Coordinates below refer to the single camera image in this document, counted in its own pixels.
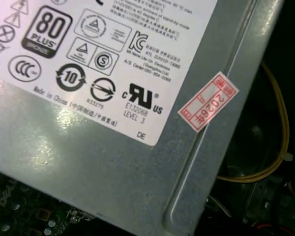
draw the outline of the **motherboard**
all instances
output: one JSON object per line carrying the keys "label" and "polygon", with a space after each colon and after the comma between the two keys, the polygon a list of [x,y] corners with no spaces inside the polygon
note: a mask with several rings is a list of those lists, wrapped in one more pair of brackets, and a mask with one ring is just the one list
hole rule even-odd
{"label": "motherboard", "polygon": [[0,174],[0,236],[60,236],[93,216]]}

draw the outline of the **white label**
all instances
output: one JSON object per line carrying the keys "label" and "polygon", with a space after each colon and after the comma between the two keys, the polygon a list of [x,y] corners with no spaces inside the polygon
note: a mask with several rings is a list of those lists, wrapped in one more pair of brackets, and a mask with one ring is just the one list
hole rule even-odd
{"label": "white label", "polygon": [[0,79],[153,146],[216,2],[0,0]]}

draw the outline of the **red and white sticker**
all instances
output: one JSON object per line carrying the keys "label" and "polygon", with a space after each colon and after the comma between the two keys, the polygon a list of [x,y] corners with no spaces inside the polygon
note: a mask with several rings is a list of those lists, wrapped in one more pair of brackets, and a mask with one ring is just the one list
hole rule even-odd
{"label": "red and white sticker", "polygon": [[219,72],[178,113],[200,132],[238,93],[236,86]]}

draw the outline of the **power supply unit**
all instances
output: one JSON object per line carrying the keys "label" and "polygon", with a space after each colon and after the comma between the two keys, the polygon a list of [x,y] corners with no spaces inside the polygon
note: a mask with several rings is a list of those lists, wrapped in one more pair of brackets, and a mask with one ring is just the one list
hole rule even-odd
{"label": "power supply unit", "polygon": [[0,172],[192,235],[282,4],[0,0]]}

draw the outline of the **silver metal surface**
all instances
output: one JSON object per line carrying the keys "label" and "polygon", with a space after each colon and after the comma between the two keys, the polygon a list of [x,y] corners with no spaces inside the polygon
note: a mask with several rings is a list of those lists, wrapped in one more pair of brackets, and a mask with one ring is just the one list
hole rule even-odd
{"label": "silver metal surface", "polygon": [[[220,0],[154,147],[0,81],[0,172],[140,236],[197,224],[282,0]],[[240,93],[197,135],[177,111],[218,71]]]}

